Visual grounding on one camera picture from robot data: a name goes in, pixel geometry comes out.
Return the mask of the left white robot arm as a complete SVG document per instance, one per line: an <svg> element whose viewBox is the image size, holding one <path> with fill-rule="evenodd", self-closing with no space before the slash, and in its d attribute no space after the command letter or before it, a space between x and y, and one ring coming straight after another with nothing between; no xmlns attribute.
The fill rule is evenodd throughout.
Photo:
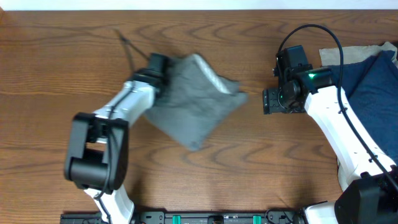
<svg viewBox="0 0 398 224"><path fill-rule="evenodd" d="M166 82L164 72L142 68L102 108L77 113L72 120L64 176L95 201L106 223L132 220L134 204L123 185L129 129L153 107Z"/></svg>

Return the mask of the grey shorts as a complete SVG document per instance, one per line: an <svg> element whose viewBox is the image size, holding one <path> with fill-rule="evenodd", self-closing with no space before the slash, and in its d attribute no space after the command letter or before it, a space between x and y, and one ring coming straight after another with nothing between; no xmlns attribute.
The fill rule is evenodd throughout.
<svg viewBox="0 0 398 224"><path fill-rule="evenodd" d="M199 54L173 59L167 74L164 94L145 117L190 151L202 149L214 129L248 98L238 81L219 76Z"/></svg>

